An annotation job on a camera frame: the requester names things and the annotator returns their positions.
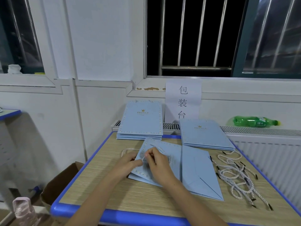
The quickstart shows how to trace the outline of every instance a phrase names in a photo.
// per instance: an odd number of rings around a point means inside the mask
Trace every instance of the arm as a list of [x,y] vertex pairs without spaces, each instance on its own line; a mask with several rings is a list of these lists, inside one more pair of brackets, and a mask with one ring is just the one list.
[[131,152],[119,159],[65,226],[98,225],[114,187],[135,167],[142,166],[141,160],[134,160],[136,156],[137,152]]
[[178,204],[192,226],[228,226],[217,214],[197,200],[175,177],[167,156],[158,149],[150,148],[145,153],[150,170],[159,182]]

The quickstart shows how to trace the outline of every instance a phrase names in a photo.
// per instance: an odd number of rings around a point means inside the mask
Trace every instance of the person's right hand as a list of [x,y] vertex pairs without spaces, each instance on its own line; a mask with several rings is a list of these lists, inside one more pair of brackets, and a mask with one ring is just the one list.
[[150,170],[155,180],[165,187],[177,180],[168,163],[167,156],[161,154],[155,147],[145,152],[145,158],[150,166]]

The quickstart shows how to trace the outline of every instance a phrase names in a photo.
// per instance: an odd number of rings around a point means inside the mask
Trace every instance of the window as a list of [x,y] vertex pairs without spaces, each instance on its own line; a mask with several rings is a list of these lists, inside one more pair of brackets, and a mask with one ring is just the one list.
[[300,7],[301,0],[147,0],[147,75],[301,78]]
[[0,73],[18,64],[21,73],[44,73],[28,0],[0,0]]

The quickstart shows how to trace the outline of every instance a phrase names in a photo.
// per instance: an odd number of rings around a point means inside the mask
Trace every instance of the green plastic bottle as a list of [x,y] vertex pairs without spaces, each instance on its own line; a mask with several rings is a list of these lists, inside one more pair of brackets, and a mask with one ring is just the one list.
[[281,125],[280,121],[271,120],[266,117],[242,117],[235,116],[233,123],[238,127],[269,128],[270,126]]

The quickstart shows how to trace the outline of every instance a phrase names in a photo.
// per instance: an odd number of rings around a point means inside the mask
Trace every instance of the forearm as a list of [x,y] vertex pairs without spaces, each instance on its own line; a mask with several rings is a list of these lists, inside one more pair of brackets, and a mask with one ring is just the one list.
[[110,195],[118,182],[119,179],[115,176],[111,174],[106,175],[84,201],[79,210],[71,217],[66,226],[98,225]]
[[178,204],[192,226],[227,226],[217,214],[197,200],[179,180],[173,179],[164,188]]

